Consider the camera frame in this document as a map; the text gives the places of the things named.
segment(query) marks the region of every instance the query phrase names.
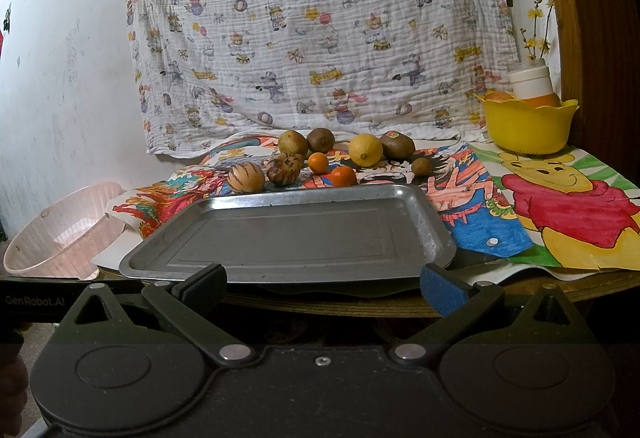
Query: tray rim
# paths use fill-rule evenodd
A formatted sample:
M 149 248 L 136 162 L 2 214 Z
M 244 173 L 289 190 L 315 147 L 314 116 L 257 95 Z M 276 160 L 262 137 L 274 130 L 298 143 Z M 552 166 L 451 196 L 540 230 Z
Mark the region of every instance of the tray rim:
M 354 187 L 357 187 L 358 189 L 361 188 L 366 188 L 367 191 L 369 191 L 371 193 L 371 198 L 353 198 L 352 195 L 349 195 L 349 191 L 353 190 Z M 219 203 L 219 204 L 229 204 L 229 207 L 225 207 L 225 209 L 233 209 L 233 208 L 246 208 L 246 207 L 261 207 L 261 206 L 269 206 L 269 205 L 274 205 L 273 199 L 276 198 L 281 198 L 284 195 L 300 195 L 302 196 L 307 196 L 307 197 L 311 197 L 313 198 L 314 196 L 320 196 L 320 197 L 326 197 L 326 195 L 329 194 L 333 194 L 334 196 L 337 196 L 339 199 L 331 199 L 331 200 L 325 200 L 325 201 L 305 201 L 305 202 L 298 202 L 298 204 L 305 204 L 305 203 L 327 203 L 330 201 L 353 201 L 353 200 L 359 200 L 359 199 L 376 199 L 376 191 L 379 190 L 383 190 L 383 189 L 388 189 L 388 190 L 393 190 L 394 193 L 393 195 L 386 195 L 383 196 L 383 198 L 393 198 L 393 197 L 402 197 L 403 195 L 410 195 L 413 196 L 414 198 L 417 199 L 417 201 L 421 204 L 425 215 L 427 216 L 427 218 L 429 219 L 429 221 L 431 222 L 431 226 L 433 227 L 434 231 L 436 232 L 436 237 L 438 237 L 440 239 L 440 241 L 442 242 L 442 249 L 441 252 L 438 254 L 438 256 L 436 257 L 436 259 L 434 259 L 434 264 L 436 264 L 437 266 L 446 269 L 451 262 L 453 261 L 453 258 L 456 254 L 456 245 L 453 242 L 453 239 L 451 238 L 450 232 L 447 231 L 446 227 L 444 226 L 444 223 L 442 222 L 442 220 L 440 219 L 440 215 L 438 214 L 438 212 L 436 211 L 436 209 L 433 207 L 433 205 L 431 204 L 431 202 L 428 200 L 427 196 L 425 195 L 424 191 L 420 188 L 417 187 L 416 185 L 404 185 L 404 184 L 392 184 L 392 183 L 385 183 L 385 184 L 367 184 L 367 185 L 356 185 L 356 186 L 351 186 L 351 187 L 341 187 L 341 188 L 337 188 L 337 187 L 331 187 L 331 188 L 318 188 L 318 189 L 288 189 L 288 190 L 283 190 L 283 191 L 276 191 L 276 192 L 261 192 L 261 193 L 255 193 L 255 194 L 251 194 L 251 195 L 246 195 L 246 194 L 235 194 L 235 195 L 226 195 L 226 196 L 216 196 L 216 197 L 210 197 L 210 198 L 203 198 L 201 200 L 198 200 L 197 202 L 192 203 L 191 205 L 187 206 L 186 208 L 184 208 L 182 211 L 180 211 L 177 215 L 175 215 L 171 220 L 169 220 L 165 225 L 161 226 L 159 229 L 157 229 L 155 232 L 153 232 L 153 234 L 151 234 L 148 238 L 146 238 L 145 240 L 141 241 L 137 246 L 135 246 L 135 248 L 133 248 L 126 256 L 124 256 L 124 258 L 122 258 L 122 260 L 120 261 L 120 265 L 118 267 L 120 273 L 122 275 L 124 275 L 125 277 L 129 277 L 132 279 L 146 279 L 146 280 L 151 280 L 151 281 L 158 281 L 158 280 L 167 280 L 167 281 L 183 281 L 185 280 L 187 277 L 189 277 L 192 273 L 188 273 L 188 272 L 160 272 L 160 271 L 143 271 L 141 269 L 134 269 L 130 266 L 130 260 L 135 256 L 135 254 L 139 251 L 139 248 L 141 246 L 146 246 L 149 245 L 150 242 L 153 242 L 154 240 L 161 238 L 162 237 L 162 233 L 165 232 L 166 227 L 169 227 L 172 224 L 175 224 L 177 222 L 180 221 L 180 218 L 182 218 L 183 216 L 185 216 L 188 211 L 190 210 L 194 210 L 194 209 L 198 209 L 201 208 L 202 205 L 204 204 L 210 204 L 210 203 Z M 238 199 L 238 198 L 256 198 L 258 197 L 259 199 L 271 199 L 270 201 L 266 201 L 263 202 L 260 205 L 251 205 L 251 206 L 236 206 L 233 207 L 234 204 L 234 199 Z M 288 203 L 276 203 L 276 205 L 290 205 L 291 202 Z M 405 275 L 401 275 L 401 276 L 397 276 L 397 277 L 418 277 L 419 271 L 417 273 L 417 275 L 411 275 L 411 276 L 405 276 Z M 273 276 L 282 276 L 282 273 L 274 273 L 274 274 L 270 274 Z M 340 279 L 340 280 L 333 280 L 333 281 L 327 281 L 327 280 L 322 280 L 322 279 L 315 279 L 313 277 L 310 277 L 304 281 L 274 281 L 273 279 L 265 279 L 263 281 L 237 281 L 237 280 L 233 280 L 230 279 L 228 282 L 230 284 L 238 284 L 238 285 L 283 285 L 283 284 L 313 284 L 313 283 L 349 283 L 351 281 L 386 281 L 388 279 L 396 279 L 396 276 L 394 277 L 385 277 L 385 278 L 372 278 L 372 279 Z

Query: yellow bowl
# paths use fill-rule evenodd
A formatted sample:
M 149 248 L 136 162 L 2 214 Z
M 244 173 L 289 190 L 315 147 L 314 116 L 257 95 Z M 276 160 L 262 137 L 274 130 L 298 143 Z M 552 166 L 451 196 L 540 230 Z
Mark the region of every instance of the yellow bowl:
M 492 101 L 480 98 L 486 128 L 494 142 L 504 149 L 527 155 L 551 155 L 566 145 L 578 101 L 561 106 L 534 107 L 523 101 Z

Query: red shirt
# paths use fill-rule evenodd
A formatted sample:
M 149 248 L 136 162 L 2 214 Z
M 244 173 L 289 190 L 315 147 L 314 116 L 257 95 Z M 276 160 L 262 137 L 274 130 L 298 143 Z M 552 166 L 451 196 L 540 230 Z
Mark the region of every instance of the red shirt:
M 640 233 L 631 217 L 640 212 L 640 207 L 622 190 L 601 180 L 591 180 L 591 191 L 571 193 L 533 184 L 516 174 L 503 176 L 502 183 L 514 192 L 516 213 L 530 218 L 541 232 L 549 227 L 602 249 L 615 247 L 627 227 Z

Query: winnie the pooh drawing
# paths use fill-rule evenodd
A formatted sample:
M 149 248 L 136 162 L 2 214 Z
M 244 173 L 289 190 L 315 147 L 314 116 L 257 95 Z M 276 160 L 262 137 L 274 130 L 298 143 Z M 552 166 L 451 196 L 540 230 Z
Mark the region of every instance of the winnie the pooh drawing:
M 569 269 L 640 270 L 640 207 L 601 180 L 590 180 L 567 163 L 572 155 L 520 160 L 500 154 L 513 174 L 502 177 L 513 191 L 522 224 L 542 234 L 546 248 Z

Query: white jar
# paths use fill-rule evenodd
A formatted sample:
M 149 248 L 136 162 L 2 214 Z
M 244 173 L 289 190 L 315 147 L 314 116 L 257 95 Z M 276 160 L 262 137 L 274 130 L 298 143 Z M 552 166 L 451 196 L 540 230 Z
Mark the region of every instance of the white jar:
M 549 67 L 544 59 L 525 61 L 508 66 L 508 77 L 516 99 L 534 106 L 559 106 Z

